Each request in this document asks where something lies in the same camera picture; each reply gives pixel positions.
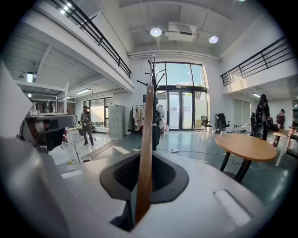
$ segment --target gray cabinet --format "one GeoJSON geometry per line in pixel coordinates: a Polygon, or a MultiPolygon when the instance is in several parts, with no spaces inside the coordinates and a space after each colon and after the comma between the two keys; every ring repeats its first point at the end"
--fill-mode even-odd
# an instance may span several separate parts
{"type": "Polygon", "coordinates": [[[110,137],[125,136],[125,106],[108,106],[108,127],[110,137]]]}

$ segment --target ceiling light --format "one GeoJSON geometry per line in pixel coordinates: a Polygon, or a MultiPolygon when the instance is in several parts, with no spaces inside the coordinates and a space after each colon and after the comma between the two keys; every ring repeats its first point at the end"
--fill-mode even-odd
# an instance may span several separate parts
{"type": "Polygon", "coordinates": [[[260,98],[260,95],[257,95],[256,93],[253,93],[252,95],[256,96],[257,98],[260,98]]]}
{"type": "Polygon", "coordinates": [[[78,92],[78,93],[76,93],[76,94],[81,94],[81,93],[85,93],[85,92],[88,92],[88,91],[90,91],[90,89],[85,89],[85,90],[80,91],[80,92],[78,92]]]}
{"type": "Polygon", "coordinates": [[[159,28],[153,28],[151,31],[150,31],[150,34],[154,37],[157,37],[157,36],[160,36],[162,34],[162,31],[161,29],[159,28]]]}
{"type": "Polygon", "coordinates": [[[27,73],[27,82],[29,82],[29,83],[33,82],[33,73],[32,72],[27,73]]]}
{"type": "Polygon", "coordinates": [[[218,37],[215,36],[215,35],[210,36],[210,37],[209,37],[209,42],[210,42],[211,44],[215,44],[216,42],[218,42],[218,37]]]}

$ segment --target metal railing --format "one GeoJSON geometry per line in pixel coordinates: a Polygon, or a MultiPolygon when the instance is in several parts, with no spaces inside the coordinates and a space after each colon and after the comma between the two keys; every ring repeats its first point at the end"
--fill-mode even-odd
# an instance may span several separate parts
{"type": "Polygon", "coordinates": [[[295,54],[283,36],[220,77],[223,85],[227,86],[292,58],[295,58],[295,54]]]}
{"type": "Polygon", "coordinates": [[[96,25],[91,21],[91,19],[89,19],[89,17],[72,0],[60,0],[62,4],[55,0],[50,1],[59,7],[59,11],[65,11],[64,15],[66,17],[72,18],[76,23],[78,23],[81,26],[80,29],[84,29],[85,33],[95,40],[98,43],[98,46],[102,47],[115,60],[115,62],[118,64],[118,67],[123,69],[123,71],[130,78],[131,71],[123,59],[109,43],[109,41],[104,37],[101,31],[96,27],[96,25]]]}

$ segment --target ceiling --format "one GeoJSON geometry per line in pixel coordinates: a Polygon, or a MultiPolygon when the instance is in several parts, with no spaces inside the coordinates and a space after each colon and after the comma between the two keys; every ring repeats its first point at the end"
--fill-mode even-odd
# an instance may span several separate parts
{"type": "Polygon", "coordinates": [[[135,52],[148,45],[158,49],[159,40],[160,49],[167,49],[168,44],[174,49],[195,52],[204,47],[214,56],[231,46],[259,13],[259,8],[248,1],[238,0],[119,0],[119,8],[124,13],[135,52]],[[170,21],[196,26],[194,39],[186,42],[169,40],[163,34],[158,39],[150,35],[154,27],[169,31],[170,21]],[[209,43],[212,35],[219,38],[218,43],[209,43]]]}
{"type": "Polygon", "coordinates": [[[37,72],[36,83],[65,88],[69,82],[68,95],[72,98],[121,89],[77,59],[23,33],[11,36],[3,55],[14,79],[26,81],[27,72],[37,72]],[[76,94],[86,88],[91,91],[76,94]]]}
{"type": "Polygon", "coordinates": [[[246,96],[258,100],[253,93],[258,95],[265,94],[268,100],[283,100],[298,98],[298,74],[287,78],[278,79],[268,83],[260,84],[256,87],[251,87],[233,93],[234,96],[246,96]]]}

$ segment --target wooden table top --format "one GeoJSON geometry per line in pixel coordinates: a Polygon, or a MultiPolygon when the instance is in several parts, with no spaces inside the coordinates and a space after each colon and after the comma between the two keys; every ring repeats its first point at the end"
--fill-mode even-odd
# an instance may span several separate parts
{"type": "Polygon", "coordinates": [[[267,162],[277,155],[269,142],[245,134],[218,135],[215,141],[225,151],[251,161],[267,162]]]}

